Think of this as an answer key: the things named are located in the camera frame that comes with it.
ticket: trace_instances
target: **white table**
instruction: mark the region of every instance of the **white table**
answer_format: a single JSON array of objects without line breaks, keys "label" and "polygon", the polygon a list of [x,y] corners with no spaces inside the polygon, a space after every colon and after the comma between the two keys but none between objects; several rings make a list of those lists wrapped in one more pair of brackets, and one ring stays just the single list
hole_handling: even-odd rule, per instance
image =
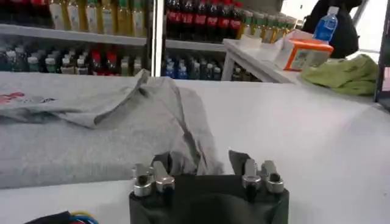
[{"label": "white table", "polygon": [[[177,81],[196,90],[218,158],[273,159],[290,191],[289,223],[388,223],[390,115],[366,102],[292,84]],[[129,223],[130,181],[0,191],[2,224],[64,210]]]},{"label": "white table", "polygon": [[238,40],[224,39],[223,43],[226,47],[223,81],[232,79],[236,62],[263,82],[300,83],[299,72],[284,71],[271,62],[277,53],[274,44],[263,43],[261,48],[248,49],[240,46]]}]

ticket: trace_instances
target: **blue bottle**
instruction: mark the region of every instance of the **blue bottle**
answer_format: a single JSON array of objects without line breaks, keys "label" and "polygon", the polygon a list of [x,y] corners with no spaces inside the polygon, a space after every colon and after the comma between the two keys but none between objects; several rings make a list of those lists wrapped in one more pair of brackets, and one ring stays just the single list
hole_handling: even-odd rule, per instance
[{"label": "blue bottle", "polygon": [[328,15],[322,17],[314,31],[313,38],[328,42],[332,39],[337,28],[338,20],[336,18],[339,8],[335,6],[329,7]]},{"label": "blue bottle", "polygon": [[178,79],[188,79],[187,68],[185,66],[180,68]]},{"label": "blue bottle", "polygon": [[165,69],[165,76],[170,77],[172,79],[175,78],[175,72],[172,65],[167,65]]}]

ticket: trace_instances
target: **cola bottle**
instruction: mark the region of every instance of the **cola bottle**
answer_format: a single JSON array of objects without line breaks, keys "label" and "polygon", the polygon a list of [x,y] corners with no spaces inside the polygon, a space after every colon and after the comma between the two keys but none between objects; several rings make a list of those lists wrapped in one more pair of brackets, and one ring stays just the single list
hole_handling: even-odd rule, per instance
[{"label": "cola bottle", "polygon": [[206,0],[200,0],[197,6],[195,20],[194,20],[194,39],[204,40],[206,30],[207,6]]},{"label": "cola bottle", "polygon": [[182,39],[193,39],[194,8],[192,0],[186,0],[182,7]]},{"label": "cola bottle", "polygon": [[218,41],[222,41],[227,38],[229,25],[230,25],[230,9],[232,5],[230,0],[225,0],[218,18]]},{"label": "cola bottle", "polygon": [[238,35],[239,28],[241,27],[241,3],[236,2],[236,7],[232,10],[232,16],[230,20],[229,26],[229,34],[228,37],[231,39],[236,39]]},{"label": "cola bottle", "polygon": [[166,12],[166,36],[168,38],[180,37],[180,25],[182,22],[179,0],[171,0]]},{"label": "cola bottle", "polygon": [[218,23],[218,0],[211,2],[208,9],[208,16],[206,20],[206,39],[208,41],[216,41],[216,30]]}]

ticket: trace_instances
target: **white shelf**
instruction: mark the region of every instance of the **white shelf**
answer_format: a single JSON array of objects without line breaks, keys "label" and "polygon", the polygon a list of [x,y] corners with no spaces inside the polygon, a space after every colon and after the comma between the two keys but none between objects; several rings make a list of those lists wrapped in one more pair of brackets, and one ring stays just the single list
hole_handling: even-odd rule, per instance
[{"label": "white shelf", "polygon": [[44,29],[39,27],[26,27],[0,24],[0,34],[20,35],[25,37],[40,37],[61,40],[86,41],[93,43],[123,44],[143,46],[146,38],[105,35],[97,33],[76,32],[67,30]]},{"label": "white shelf", "polygon": [[231,80],[234,62],[236,62],[263,82],[301,83],[299,72],[283,71],[270,61],[277,53],[272,44],[263,43],[261,48],[243,49],[238,45],[238,40],[224,39],[224,45],[227,53],[222,74],[223,81]]},{"label": "white shelf", "polygon": [[226,52],[226,47],[223,44],[212,44],[212,43],[168,40],[168,39],[165,41],[165,48]]}]

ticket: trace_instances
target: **orange box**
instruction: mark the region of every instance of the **orange box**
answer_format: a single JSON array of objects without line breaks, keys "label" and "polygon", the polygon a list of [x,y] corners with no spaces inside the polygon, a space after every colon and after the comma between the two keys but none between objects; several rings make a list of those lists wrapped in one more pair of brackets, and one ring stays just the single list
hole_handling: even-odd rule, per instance
[{"label": "orange box", "polygon": [[310,33],[299,31],[278,41],[280,50],[274,63],[283,70],[301,71],[303,68],[318,67],[326,62],[333,52],[333,47],[326,42],[312,39],[311,34],[308,34]]}]

